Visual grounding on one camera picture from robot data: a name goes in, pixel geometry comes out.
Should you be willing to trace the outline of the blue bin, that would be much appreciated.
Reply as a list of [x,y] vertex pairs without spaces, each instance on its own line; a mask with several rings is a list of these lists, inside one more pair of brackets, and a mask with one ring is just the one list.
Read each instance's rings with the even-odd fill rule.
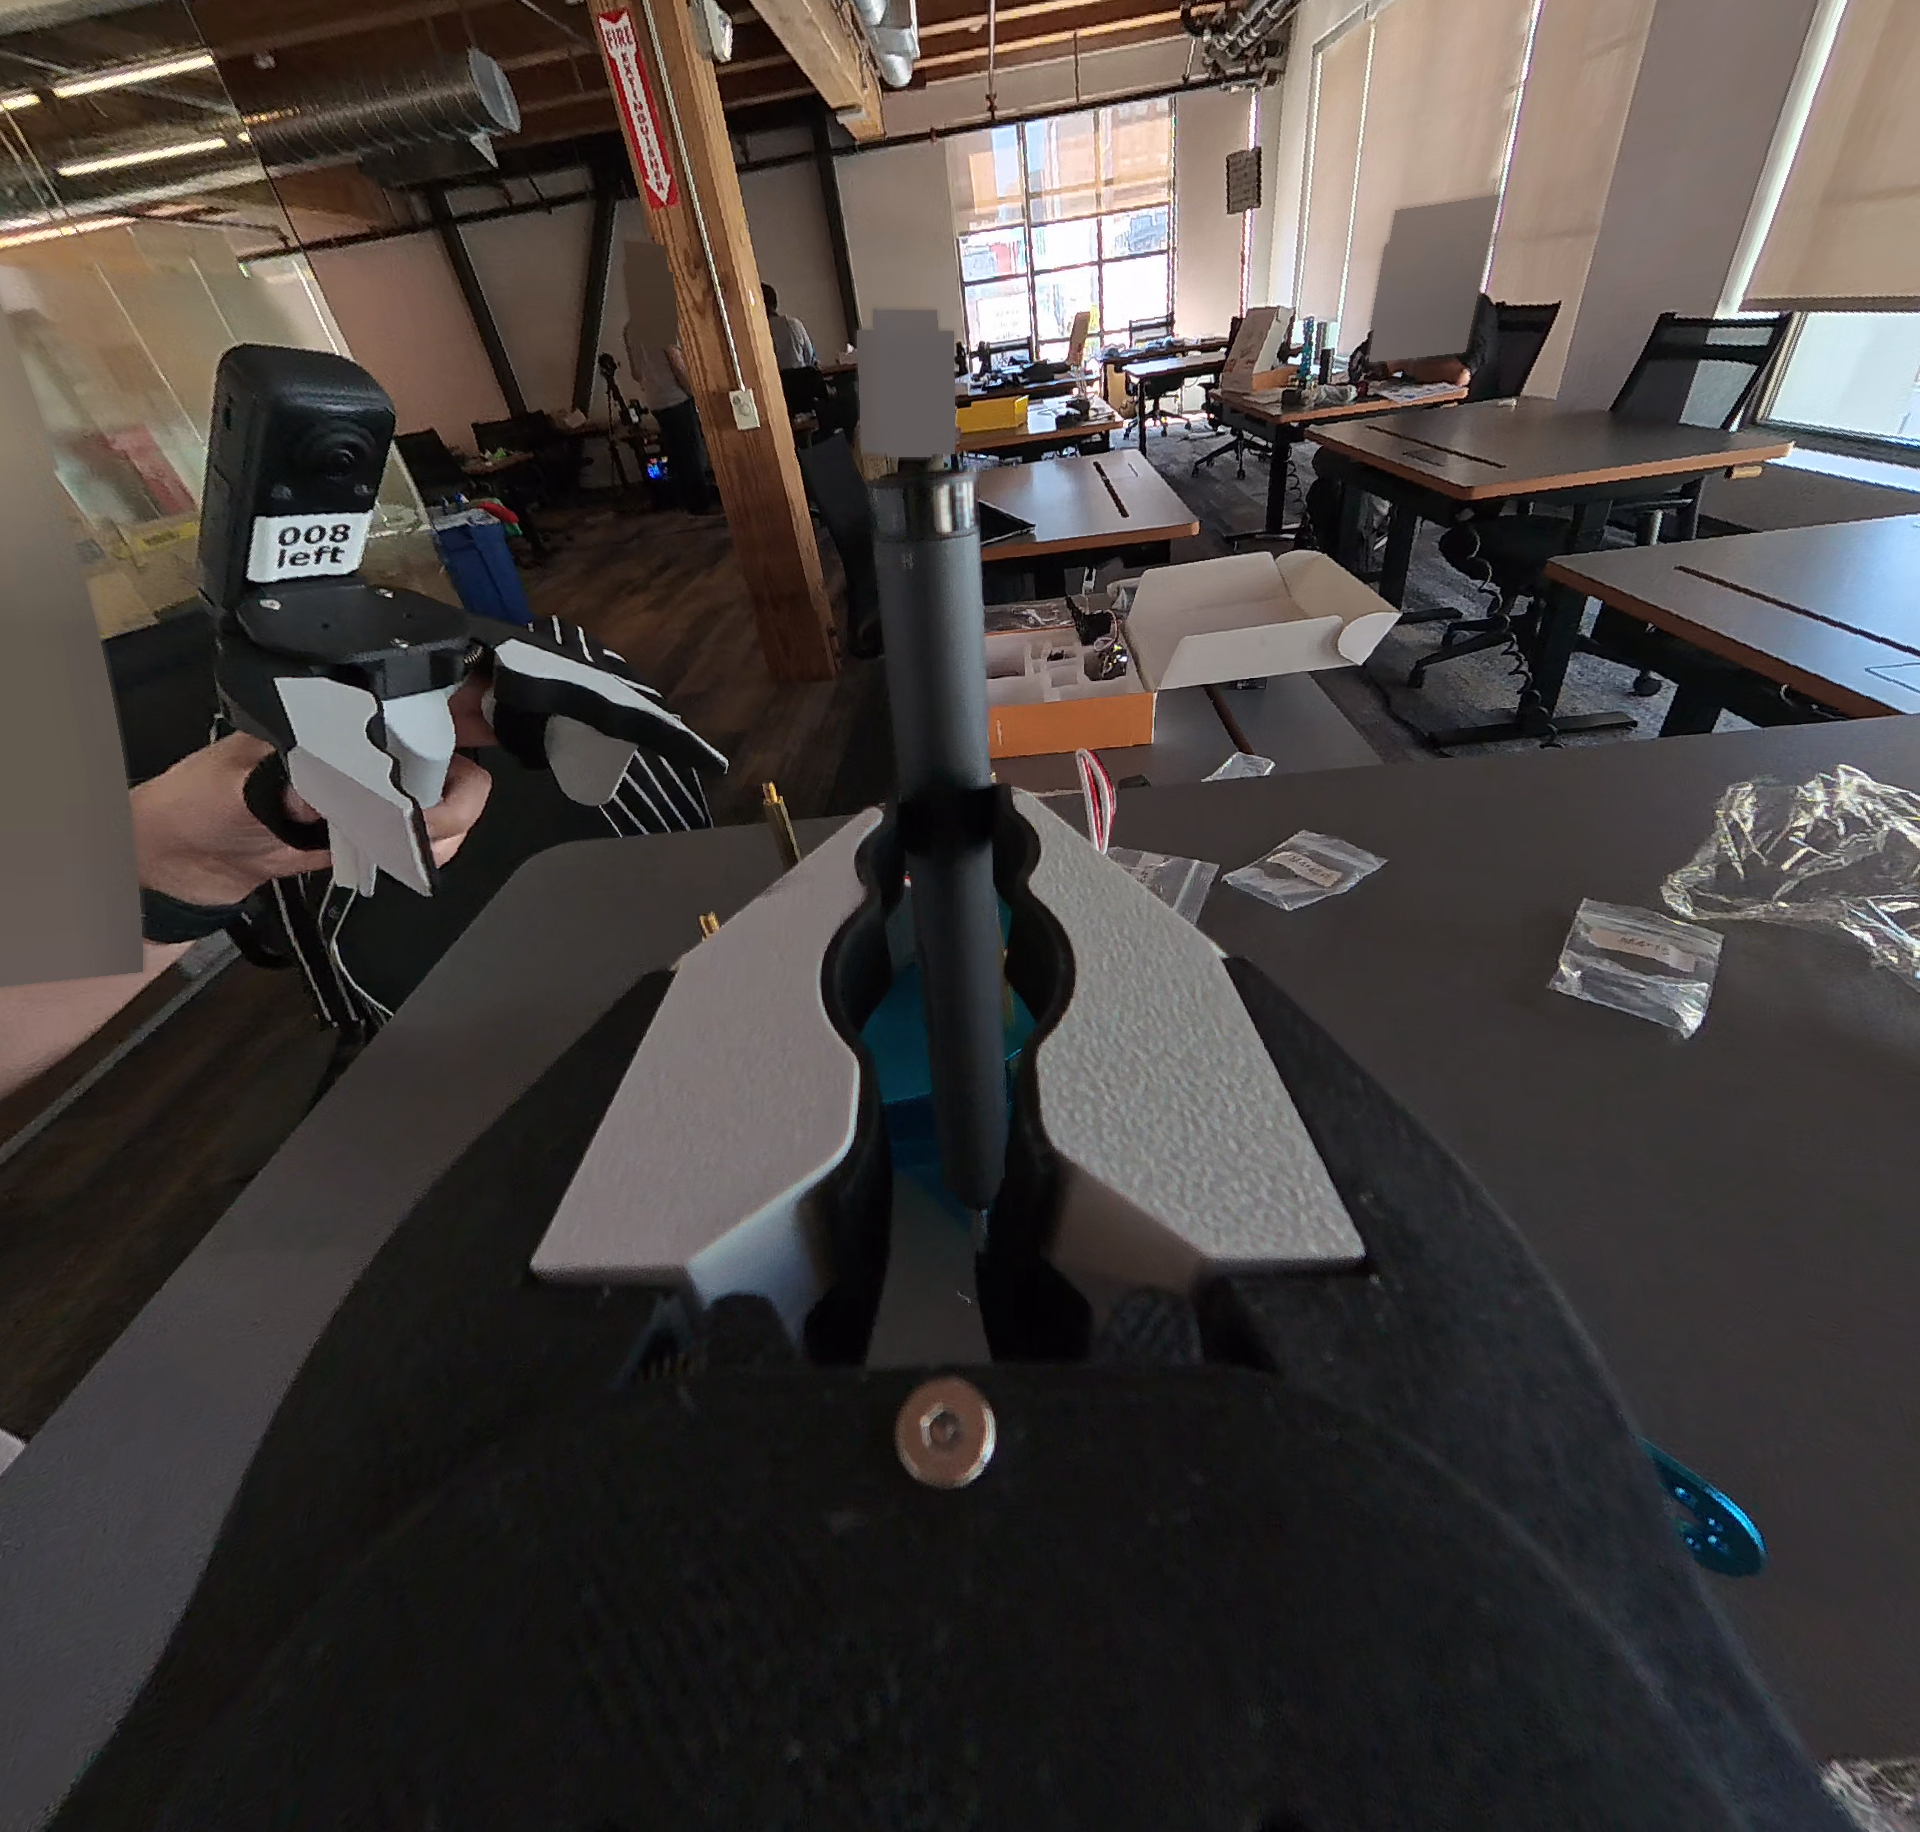
[[431,519],[437,556],[459,601],[479,618],[527,627],[530,608],[505,522],[489,509],[449,509]]

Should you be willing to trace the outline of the beige roller blind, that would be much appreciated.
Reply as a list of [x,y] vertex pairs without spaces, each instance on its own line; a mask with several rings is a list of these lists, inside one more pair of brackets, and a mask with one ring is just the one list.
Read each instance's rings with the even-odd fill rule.
[[1918,300],[1918,0],[1847,0],[1747,308]]

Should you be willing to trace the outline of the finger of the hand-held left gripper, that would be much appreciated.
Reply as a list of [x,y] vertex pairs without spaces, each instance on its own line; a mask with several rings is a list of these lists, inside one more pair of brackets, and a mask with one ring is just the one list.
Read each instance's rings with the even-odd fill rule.
[[424,809],[441,800],[455,745],[452,686],[392,698],[329,677],[277,683],[292,728],[292,789],[327,825],[331,883],[371,894],[379,874],[431,895]]
[[728,759],[610,646],[581,626],[491,626],[487,652],[487,724],[521,765],[604,815],[706,815],[702,778]]

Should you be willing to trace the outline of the white cardboard box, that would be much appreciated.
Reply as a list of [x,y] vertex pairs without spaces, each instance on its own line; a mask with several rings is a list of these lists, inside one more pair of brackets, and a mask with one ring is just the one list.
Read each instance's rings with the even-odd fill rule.
[[1400,613],[1333,556],[1247,551],[1140,577],[1123,631],[1150,689],[1362,663]]

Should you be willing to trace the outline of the large crumpled clear plastic wrap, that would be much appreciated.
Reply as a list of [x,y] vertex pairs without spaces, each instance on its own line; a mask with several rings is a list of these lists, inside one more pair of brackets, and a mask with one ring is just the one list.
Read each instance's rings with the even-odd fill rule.
[[1660,899],[1697,922],[1841,932],[1916,984],[1918,795],[1845,763],[1800,784],[1731,784]]

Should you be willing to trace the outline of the person's left hand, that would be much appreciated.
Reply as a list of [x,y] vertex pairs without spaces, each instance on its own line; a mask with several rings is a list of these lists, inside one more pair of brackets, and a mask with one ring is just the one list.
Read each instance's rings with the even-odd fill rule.
[[[435,864],[452,858],[489,804],[492,779],[467,749],[492,744],[482,714],[484,686],[449,698],[455,759],[443,798],[424,811]],[[252,815],[244,787],[266,738],[225,735],[133,789],[135,868],[143,888],[204,905],[244,899],[267,881],[329,869],[325,851],[301,852]]]

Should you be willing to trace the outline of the dark grey screwdriver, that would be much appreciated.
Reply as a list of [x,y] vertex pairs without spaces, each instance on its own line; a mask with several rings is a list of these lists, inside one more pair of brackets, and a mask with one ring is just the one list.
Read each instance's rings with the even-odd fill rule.
[[943,458],[907,458],[876,479],[872,500],[932,1110],[945,1187],[981,1227],[1002,1178],[1006,1111],[973,475]]

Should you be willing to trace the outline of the dark grey desk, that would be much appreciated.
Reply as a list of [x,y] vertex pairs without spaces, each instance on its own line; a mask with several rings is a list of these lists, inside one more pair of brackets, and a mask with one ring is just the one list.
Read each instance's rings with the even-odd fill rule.
[[[1809,1748],[1916,1752],[1916,992],[1738,926],[1671,1039],[1546,988],[1584,898],[1649,902],[1724,787],[1851,763],[1916,789],[1916,715],[1123,795],[1235,865],[1373,845],[1350,899],[1207,928],[1475,1172],[1645,1430],[1770,1548],[1718,1580]],[[757,828],[522,865],[5,1476],[5,1827],[39,1827],[161,1651],[299,1356],[429,1182],[636,978],[774,874]]]

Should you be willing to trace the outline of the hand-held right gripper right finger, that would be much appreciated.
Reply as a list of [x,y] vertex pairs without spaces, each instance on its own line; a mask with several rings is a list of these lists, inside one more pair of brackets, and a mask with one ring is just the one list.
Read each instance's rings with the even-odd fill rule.
[[989,1282],[1088,1307],[1216,1274],[1357,1269],[1362,1242],[1224,955],[1021,789],[999,789],[1012,1085]]

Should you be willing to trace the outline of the orange parts tray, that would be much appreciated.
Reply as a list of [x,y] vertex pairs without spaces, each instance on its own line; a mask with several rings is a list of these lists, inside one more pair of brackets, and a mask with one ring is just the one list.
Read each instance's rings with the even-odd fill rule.
[[1084,645],[1069,626],[992,630],[989,759],[1120,749],[1155,738],[1155,689],[1120,630]]

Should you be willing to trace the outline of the silver round duct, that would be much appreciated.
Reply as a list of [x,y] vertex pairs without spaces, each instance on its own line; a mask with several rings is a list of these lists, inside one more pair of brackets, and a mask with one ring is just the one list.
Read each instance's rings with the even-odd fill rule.
[[492,138],[521,131],[507,72],[470,46],[424,69],[282,97],[223,131],[297,210],[374,218],[383,190],[497,165]]

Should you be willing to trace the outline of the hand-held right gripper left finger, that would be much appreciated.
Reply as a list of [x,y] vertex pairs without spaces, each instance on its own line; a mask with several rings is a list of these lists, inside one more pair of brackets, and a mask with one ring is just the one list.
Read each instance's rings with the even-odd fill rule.
[[859,1035],[899,881],[895,822],[863,809],[679,959],[534,1274],[875,1319],[893,1170]]

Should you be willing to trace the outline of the large paned window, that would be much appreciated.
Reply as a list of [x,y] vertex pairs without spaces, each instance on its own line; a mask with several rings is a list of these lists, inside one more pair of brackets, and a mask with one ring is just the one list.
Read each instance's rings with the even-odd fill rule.
[[970,344],[1057,358],[1172,332],[1172,108],[1130,100],[945,141]]

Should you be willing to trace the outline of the office desk with wooden edge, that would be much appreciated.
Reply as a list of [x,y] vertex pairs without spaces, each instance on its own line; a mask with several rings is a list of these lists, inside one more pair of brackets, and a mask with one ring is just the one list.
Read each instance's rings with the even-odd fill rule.
[[1342,478],[1394,507],[1382,563],[1388,601],[1401,601],[1418,519],[1448,525],[1476,504],[1568,500],[1568,548],[1596,548],[1610,504],[1642,485],[1697,494],[1714,474],[1754,466],[1792,447],[1762,425],[1734,432],[1619,419],[1549,400],[1516,405],[1397,405],[1373,419],[1315,423],[1307,443],[1347,461]]
[[1834,715],[1918,708],[1916,514],[1566,552],[1543,583],[1529,669],[1546,710],[1590,599],[1596,656],[1675,680],[1671,735],[1745,698],[1753,724],[1793,722],[1762,707],[1783,689]]
[[1116,548],[1165,548],[1197,534],[1199,520],[1140,449],[1052,455],[1000,465],[974,478],[980,507],[1030,525],[1021,537],[981,535],[994,563],[1091,566]]

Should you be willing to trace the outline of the black mesh office chair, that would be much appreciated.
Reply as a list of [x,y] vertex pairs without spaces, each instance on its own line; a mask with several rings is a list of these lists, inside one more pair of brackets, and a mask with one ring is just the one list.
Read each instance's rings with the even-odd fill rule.
[[[1663,313],[1625,378],[1610,410],[1614,417],[1651,423],[1690,423],[1738,430],[1751,413],[1765,374],[1779,358],[1792,313],[1688,316]],[[1690,540],[1697,526],[1702,483],[1622,489],[1610,525],[1630,525],[1640,545],[1671,535]]]
[[1506,303],[1481,295],[1470,349],[1463,353],[1470,367],[1467,403],[1522,397],[1557,314],[1559,302]]

